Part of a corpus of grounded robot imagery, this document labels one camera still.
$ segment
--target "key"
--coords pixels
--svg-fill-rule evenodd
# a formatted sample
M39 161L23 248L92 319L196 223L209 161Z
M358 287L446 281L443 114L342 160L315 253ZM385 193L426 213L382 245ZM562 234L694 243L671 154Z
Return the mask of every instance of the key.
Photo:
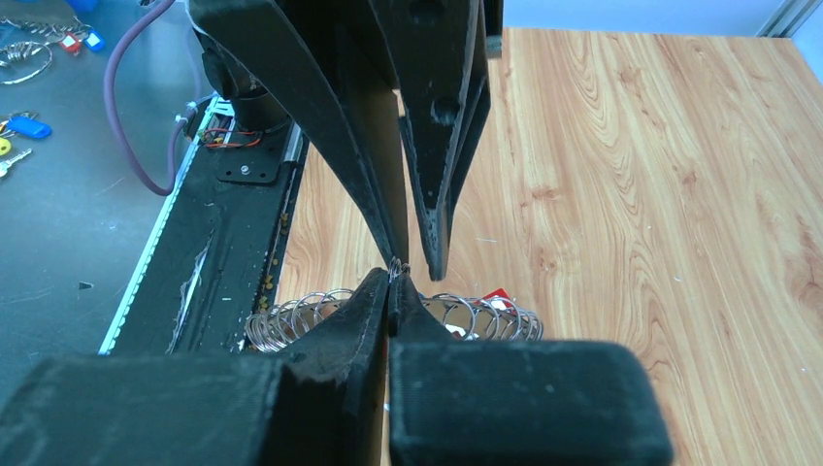
M29 154L31 154L31 149L24 150L23 152L15 155L14 157L0 162L0 178L3 178L6 175L8 175L9 169L12 168L12 165L20 162L20 160L27 157Z

